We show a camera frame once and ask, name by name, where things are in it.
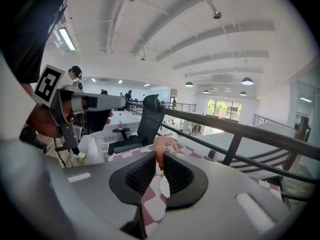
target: black mesh chair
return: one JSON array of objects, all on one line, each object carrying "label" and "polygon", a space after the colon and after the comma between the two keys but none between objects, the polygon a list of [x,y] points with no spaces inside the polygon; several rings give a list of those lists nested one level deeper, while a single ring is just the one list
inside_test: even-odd
[{"label": "black mesh chair", "polygon": [[108,155],[114,153],[118,154],[128,150],[133,150],[143,146],[151,145],[157,135],[160,125],[165,117],[163,108],[157,99],[158,95],[149,95],[143,100],[143,111],[137,135],[132,135],[129,138],[126,132],[130,131],[129,128],[114,129],[114,133],[121,133],[123,141],[111,143],[108,149]]}]

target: bottle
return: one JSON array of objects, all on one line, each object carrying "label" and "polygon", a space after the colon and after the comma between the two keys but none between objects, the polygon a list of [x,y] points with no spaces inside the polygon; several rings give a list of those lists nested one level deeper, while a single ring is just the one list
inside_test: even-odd
[{"label": "bottle", "polygon": [[122,130],[123,128],[124,128],[124,125],[122,124],[122,114],[119,114],[118,129]]}]

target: chair backrest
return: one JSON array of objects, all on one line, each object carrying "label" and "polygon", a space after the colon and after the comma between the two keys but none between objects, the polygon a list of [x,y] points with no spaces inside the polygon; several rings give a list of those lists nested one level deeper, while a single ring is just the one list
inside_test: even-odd
[{"label": "chair backrest", "polygon": [[144,146],[154,143],[154,139],[165,117],[165,113],[157,97],[157,94],[153,94],[146,96],[143,100],[144,107],[137,134]]}]

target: window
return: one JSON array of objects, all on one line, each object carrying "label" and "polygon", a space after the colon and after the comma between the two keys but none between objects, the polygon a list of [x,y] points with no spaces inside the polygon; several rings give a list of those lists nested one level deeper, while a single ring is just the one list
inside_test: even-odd
[{"label": "window", "polygon": [[206,115],[219,118],[228,118],[239,121],[241,115],[241,102],[208,99],[206,103]]}]

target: checkered cloth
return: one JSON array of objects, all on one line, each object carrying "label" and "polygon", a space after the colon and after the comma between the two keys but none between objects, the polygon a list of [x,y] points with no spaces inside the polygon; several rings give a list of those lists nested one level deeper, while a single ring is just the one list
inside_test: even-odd
[{"label": "checkered cloth", "polygon": [[[192,156],[199,159],[204,159],[210,162],[214,162],[211,158],[207,156],[201,156],[194,152],[194,150],[188,146],[182,145],[178,143],[175,139],[173,139],[176,142],[176,146],[178,148],[177,153],[184,154],[187,156]],[[166,148],[165,151],[168,152],[175,152],[172,145],[169,143],[165,144]],[[122,158],[127,158],[135,155],[140,155],[144,152],[151,152],[155,151],[154,145],[144,146],[140,148],[136,148],[133,150],[129,150],[123,153],[114,154],[108,158],[108,162],[119,160]],[[161,222],[161,220],[165,217],[166,214],[166,207],[167,207],[167,198],[161,193],[160,190],[160,181],[164,177],[163,171],[160,170],[158,164],[155,168],[155,175],[152,179],[150,186],[145,191],[143,197],[142,197],[142,216],[143,216],[143,222],[145,226],[145,232],[149,236],[152,231],[158,226],[158,224]],[[261,186],[268,188],[271,193],[276,195],[281,200],[281,193],[280,193],[280,187],[277,185],[270,184],[266,181],[252,178],[253,181],[257,182]]]}]

